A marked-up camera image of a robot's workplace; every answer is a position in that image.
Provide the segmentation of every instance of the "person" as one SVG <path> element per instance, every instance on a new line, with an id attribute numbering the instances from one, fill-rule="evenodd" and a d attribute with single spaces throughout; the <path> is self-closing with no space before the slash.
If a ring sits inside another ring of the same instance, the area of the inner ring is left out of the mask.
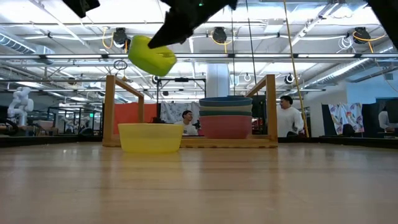
<path id="1" fill-rule="evenodd" d="M 390 123 L 390 121 L 388 120 L 388 112 L 386 107 L 384 107 L 383 110 L 379 113 L 379 125 L 381 129 L 390 133 L 395 132 L 396 128 L 398 128 L 397 123 Z"/>
<path id="2" fill-rule="evenodd" d="M 179 124 L 184 127 L 183 135 L 184 136 L 197 136 L 198 131 L 197 131 L 196 127 L 194 127 L 194 125 L 191 124 L 191 121 L 193 119 L 192 111 L 190 111 L 190 110 L 184 111 L 182 113 L 182 118 L 183 118 L 182 121 L 178 121 L 174 124 Z"/>
<path id="3" fill-rule="evenodd" d="M 304 127 L 301 112 L 292 107 L 290 96 L 281 96 L 280 108 L 277 110 L 278 137 L 296 136 Z"/>

